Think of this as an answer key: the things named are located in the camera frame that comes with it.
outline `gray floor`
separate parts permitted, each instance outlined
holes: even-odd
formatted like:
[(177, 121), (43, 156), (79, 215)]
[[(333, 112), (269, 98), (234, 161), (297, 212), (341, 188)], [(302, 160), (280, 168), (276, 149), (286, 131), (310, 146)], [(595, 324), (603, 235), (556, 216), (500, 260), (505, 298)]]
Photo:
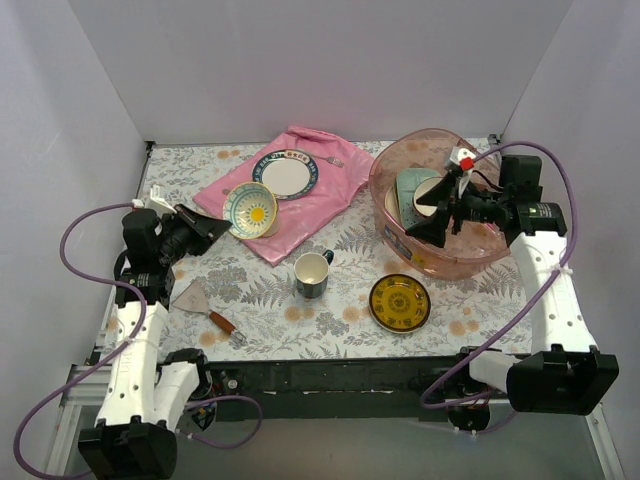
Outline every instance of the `gray floor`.
[[(83, 421), (93, 421), (93, 410)], [(214, 424), (206, 435), (228, 441), (251, 426)], [(174, 480), (604, 478), (586, 420), (562, 415), (519, 415), (476, 439), (408, 419), (271, 420), (238, 450), (216, 450), (183, 436), (178, 448)], [(86, 469), (77, 454), (69, 467), (68, 473)]]

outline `gray mug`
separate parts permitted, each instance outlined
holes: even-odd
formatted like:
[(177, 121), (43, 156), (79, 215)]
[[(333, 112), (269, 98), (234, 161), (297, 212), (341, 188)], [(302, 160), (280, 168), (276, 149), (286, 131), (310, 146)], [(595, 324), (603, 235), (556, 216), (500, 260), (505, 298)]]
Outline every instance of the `gray mug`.
[(329, 265), (332, 261), (331, 250), (325, 251), (322, 255), (315, 252), (300, 255), (293, 266), (296, 290), (306, 298), (317, 298), (322, 295), (327, 289)]

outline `plastic tub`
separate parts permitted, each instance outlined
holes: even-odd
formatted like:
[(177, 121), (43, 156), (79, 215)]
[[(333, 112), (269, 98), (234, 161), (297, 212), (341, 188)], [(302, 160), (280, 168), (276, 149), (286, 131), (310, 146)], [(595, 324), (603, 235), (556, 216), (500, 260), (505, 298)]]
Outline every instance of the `plastic tub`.
[[(452, 235), (451, 228), (447, 230), (444, 248), (434, 247), (404, 234), (399, 221), (385, 208), (385, 196), (396, 175), (405, 168), (431, 168), (444, 174), (445, 161), (456, 146), (478, 154), (475, 148), (452, 132), (437, 128), (419, 130), (387, 147), (375, 160), (369, 174), (374, 220), (385, 242), (416, 270), (443, 280), (469, 278), (508, 255), (509, 249), (502, 233), (495, 225), (465, 222), (458, 235)], [(476, 169), (498, 183), (500, 170), (494, 159), (481, 161)], [(473, 182), (481, 188), (488, 188), (479, 175), (474, 175)]]

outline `spatula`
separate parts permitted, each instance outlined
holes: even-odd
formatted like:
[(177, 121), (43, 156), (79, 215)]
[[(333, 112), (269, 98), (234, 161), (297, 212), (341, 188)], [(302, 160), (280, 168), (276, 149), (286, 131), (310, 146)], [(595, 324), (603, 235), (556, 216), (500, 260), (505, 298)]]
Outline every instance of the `spatula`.
[(185, 312), (204, 313), (213, 323), (231, 335), (233, 340), (241, 345), (247, 343), (246, 337), (229, 320), (219, 313), (211, 311), (204, 289), (197, 280), (194, 280), (193, 283), (173, 301), (173, 306)]

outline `floral tablecloth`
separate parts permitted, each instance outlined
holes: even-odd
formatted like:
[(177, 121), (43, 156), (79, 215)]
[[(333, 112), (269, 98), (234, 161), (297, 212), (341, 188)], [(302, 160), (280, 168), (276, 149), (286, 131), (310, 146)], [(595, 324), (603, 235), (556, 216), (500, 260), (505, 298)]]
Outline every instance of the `floral tablecloth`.
[[(471, 139), (479, 150), (483, 139)], [(391, 142), (357, 145), (377, 156)], [(144, 197), (163, 186), (171, 204), (198, 210), (192, 198), (213, 180), (253, 156), (263, 145), (157, 147), (149, 160)], [(273, 268), (242, 242), (224, 235), (202, 257), (176, 264), (175, 299), (189, 284), (202, 282), (209, 306), (242, 331), (248, 345), (238, 347), (202, 314), (170, 308), (159, 358), (186, 347), (202, 348), (210, 361), (301, 358), (404, 357), (450, 355), (480, 345), (524, 305), (515, 262), (507, 257), (474, 278), (444, 282), (421, 275), (402, 262), (373, 224), (369, 191)], [(335, 252), (329, 286), (318, 299), (295, 294), (293, 264), (305, 252)], [(412, 334), (397, 335), (371, 318), (369, 291), (380, 277), (402, 272), (422, 282), (432, 301), (428, 323)], [(113, 348), (117, 320), (106, 322), (103, 352)], [(507, 352), (528, 352), (531, 327), (525, 319), (496, 345)]]

